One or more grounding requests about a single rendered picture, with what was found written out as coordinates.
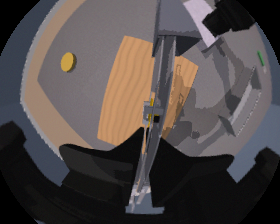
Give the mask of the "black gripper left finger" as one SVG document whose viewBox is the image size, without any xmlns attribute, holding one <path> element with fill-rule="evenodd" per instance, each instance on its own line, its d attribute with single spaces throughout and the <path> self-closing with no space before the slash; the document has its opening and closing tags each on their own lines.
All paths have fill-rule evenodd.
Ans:
<svg viewBox="0 0 280 224">
<path fill-rule="evenodd" d="M 145 128 L 140 127 L 112 151 L 97 151 L 75 144 L 64 144 L 60 145 L 59 153 L 69 171 L 73 169 L 92 179 L 121 185 L 123 204 L 129 206 L 129 197 L 139 167 L 144 132 Z"/>
</svg>

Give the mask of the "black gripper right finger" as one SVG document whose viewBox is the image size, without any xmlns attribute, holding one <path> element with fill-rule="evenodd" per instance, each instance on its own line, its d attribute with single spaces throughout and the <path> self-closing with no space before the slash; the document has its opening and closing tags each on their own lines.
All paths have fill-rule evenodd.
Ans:
<svg viewBox="0 0 280 224">
<path fill-rule="evenodd" d="M 234 155 L 230 156 L 228 153 L 211 157 L 189 157 L 161 137 L 149 172 L 152 208 L 164 208 L 164 202 L 175 196 L 177 190 L 189 179 L 228 169 L 233 159 Z"/>
</svg>

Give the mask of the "light wooden board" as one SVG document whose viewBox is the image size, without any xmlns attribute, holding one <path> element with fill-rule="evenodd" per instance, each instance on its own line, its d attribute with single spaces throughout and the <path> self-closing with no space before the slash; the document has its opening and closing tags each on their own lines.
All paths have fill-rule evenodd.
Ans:
<svg viewBox="0 0 280 224">
<path fill-rule="evenodd" d="M 153 64 L 152 41 L 124 35 L 109 75 L 107 92 L 99 121 L 97 139 L 119 147 L 143 125 L 144 101 L 149 100 Z M 175 56 L 171 96 L 163 139 L 169 135 L 197 73 L 197 65 L 183 56 Z"/>
</svg>

